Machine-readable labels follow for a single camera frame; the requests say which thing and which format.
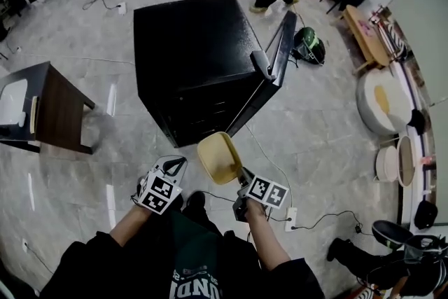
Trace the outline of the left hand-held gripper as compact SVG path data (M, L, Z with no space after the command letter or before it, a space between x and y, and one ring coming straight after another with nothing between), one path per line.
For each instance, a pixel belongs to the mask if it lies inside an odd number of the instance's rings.
M159 215L167 210L180 211L183 206L183 190L179 184L187 166L187 159L180 155L158 158L151 171L139 179L136 204Z

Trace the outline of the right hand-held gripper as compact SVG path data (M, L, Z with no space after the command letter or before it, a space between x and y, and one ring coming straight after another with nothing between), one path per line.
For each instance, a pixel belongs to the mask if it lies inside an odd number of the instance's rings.
M269 179L254 176L254 173L245 167L239 169L238 181L241 188L237 191L237 199L232 209L235 219L240 222L246 222L248 199L258 202L264 209L267 207L280 209L289 194L287 187Z

